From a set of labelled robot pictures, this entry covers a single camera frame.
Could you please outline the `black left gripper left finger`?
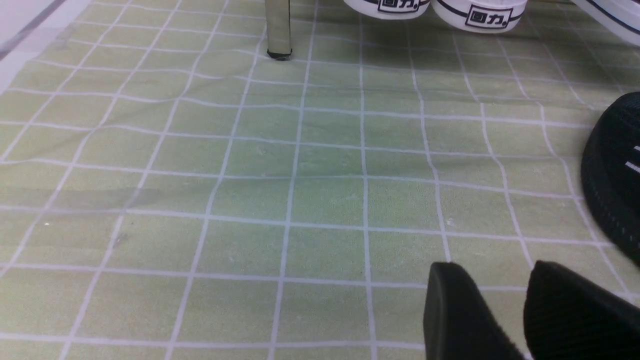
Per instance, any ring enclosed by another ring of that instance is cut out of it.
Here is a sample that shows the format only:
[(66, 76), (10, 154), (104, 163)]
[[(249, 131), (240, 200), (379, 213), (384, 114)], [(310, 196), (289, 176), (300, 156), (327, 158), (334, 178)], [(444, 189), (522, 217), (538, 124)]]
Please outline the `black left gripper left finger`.
[(430, 265), (423, 308), (428, 360), (523, 360), (467, 271), (454, 262)]

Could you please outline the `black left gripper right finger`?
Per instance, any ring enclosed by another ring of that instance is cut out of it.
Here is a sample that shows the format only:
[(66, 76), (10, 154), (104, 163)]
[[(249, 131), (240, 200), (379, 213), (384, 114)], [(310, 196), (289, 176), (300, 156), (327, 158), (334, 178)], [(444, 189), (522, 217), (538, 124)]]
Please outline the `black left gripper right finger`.
[(523, 325), (535, 360), (640, 357), (639, 308), (557, 262), (535, 262)]

